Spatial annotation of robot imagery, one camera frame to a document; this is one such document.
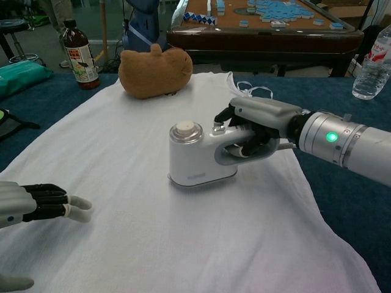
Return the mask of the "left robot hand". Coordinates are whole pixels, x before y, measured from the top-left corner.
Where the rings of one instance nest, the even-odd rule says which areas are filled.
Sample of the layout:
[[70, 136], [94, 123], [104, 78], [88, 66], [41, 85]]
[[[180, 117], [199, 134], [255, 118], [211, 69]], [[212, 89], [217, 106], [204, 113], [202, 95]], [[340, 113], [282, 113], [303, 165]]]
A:
[[1, 228], [57, 217], [87, 223], [91, 208], [90, 201], [70, 195], [55, 184], [21, 186], [16, 182], [1, 182]]

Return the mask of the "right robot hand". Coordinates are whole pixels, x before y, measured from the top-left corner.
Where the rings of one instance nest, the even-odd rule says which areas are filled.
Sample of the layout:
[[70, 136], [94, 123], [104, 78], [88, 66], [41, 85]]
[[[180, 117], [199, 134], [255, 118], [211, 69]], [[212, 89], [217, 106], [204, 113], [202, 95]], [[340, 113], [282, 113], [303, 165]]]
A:
[[229, 120], [229, 126], [249, 125], [254, 135], [245, 142], [235, 143], [226, 150], [237, 157], [251, 157], [272, 139], [288, 139], [288, 128], [292, 120], [302, 114], [302, 108], [267, 98], [231, 99], [214, 123], [222, 125]]

